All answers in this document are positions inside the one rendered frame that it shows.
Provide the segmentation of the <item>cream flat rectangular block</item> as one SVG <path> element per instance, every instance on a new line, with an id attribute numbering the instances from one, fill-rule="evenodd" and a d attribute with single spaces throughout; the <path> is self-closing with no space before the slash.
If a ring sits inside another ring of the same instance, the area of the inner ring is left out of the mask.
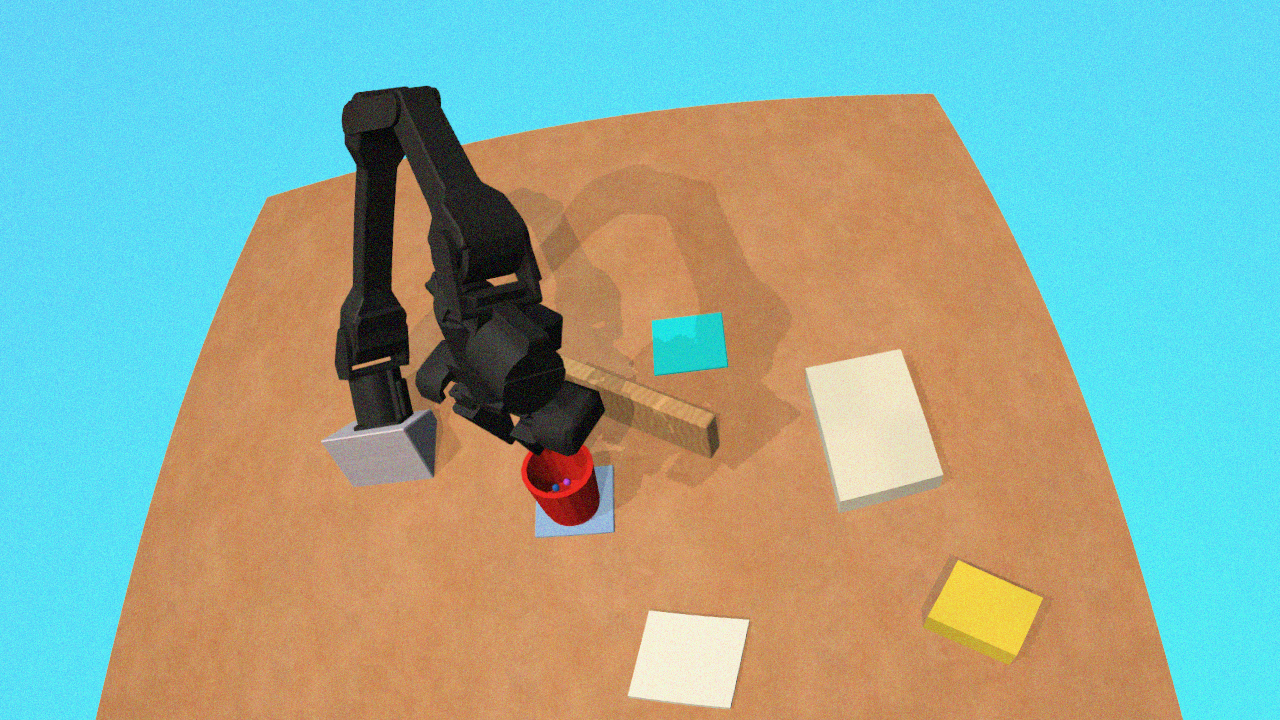
<path id="1" fill-rule="evenodd" d="M 901 348 L 805 368 L 838 512 L 943 479 Z"/>

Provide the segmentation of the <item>red cup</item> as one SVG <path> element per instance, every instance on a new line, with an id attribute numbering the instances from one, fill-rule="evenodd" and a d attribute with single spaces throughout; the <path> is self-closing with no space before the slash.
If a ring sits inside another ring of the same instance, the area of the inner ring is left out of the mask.
<path id="1" fill-rule="evenodd" d="M 599 489 L 593 455 L 582 445 L 579 454 L 564 456 L 544 448 L 540 456 L 529 452 L 524 457 L 522 480 L 544 512 L 563 527 L 575 527 L 595 516 L 599 507 Z M 570 486 L 563 480 L 568 478 Z M 558 484 L 556 492 L 553 486 Z M 556 495 L 549 495 L 553 491 Z"/>

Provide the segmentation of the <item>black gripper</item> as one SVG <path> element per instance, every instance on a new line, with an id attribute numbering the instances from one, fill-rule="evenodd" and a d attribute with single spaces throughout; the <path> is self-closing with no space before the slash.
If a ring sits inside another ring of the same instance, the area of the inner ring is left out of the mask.
<path id="1" fill-rule="evenodd" d="M 453 413 L 474 421 L 508 445 L 522 445 L 540 456 L 550 448 L 564 456 L 579 454 L 605 409 L 599 391 L 564 380 L 561 391 L 535 413 L 509 413 L 504 404 L 466 364 L 458 363 L 442 340 L 416 372 L 419 393 L 435 404 L 445 400 L 443 389 L 453 380 L 448 395 L 454 397 Z M 520 416 L 515 425 L 509 414 Z"/>

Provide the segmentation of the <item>cream flat square pad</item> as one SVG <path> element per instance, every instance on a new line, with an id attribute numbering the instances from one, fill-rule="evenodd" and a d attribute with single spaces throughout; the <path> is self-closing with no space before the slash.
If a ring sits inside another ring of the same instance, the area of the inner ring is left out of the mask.
<path id="1" fill-rule="evenodd" d="M 749 623 L 649 611 L 628 698 L 731 710 Z"/>

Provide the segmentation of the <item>yellow rectangular block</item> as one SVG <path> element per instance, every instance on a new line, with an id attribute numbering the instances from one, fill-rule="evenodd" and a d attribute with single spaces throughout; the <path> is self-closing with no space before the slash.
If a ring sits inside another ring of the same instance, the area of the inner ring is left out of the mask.
<path id="1" fill-rule="evenodd" d="M 957 560 L 923 628 L 1010 665 L 1042 600 Z"/>

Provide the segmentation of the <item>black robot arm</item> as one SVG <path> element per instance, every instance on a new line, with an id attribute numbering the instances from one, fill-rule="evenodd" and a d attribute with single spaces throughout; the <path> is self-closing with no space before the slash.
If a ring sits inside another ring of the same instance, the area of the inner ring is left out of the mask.
<path id="1" fill-rule="evenodd" d="M 356 163 L 353 286 L 340 307 L 335 366 L 348 380 L 355 430 L 413 415 L 401 366 L 410 365 L 407 313 L 392 292 L 396 176 L 406 156 L 431 213 L 435 266 L 425 288 L 453 357 L 502 404 L 535 413 L 561 391 L 563 315 L 541 305 L 541 274 L 527 225 L 507 196 L 484 184 L 431 86 L 357 92 L 342 113 Z M 517 275 L 495 287 L 486 279 Z M 352 366 L 389 357 L 387 363 Z"/>

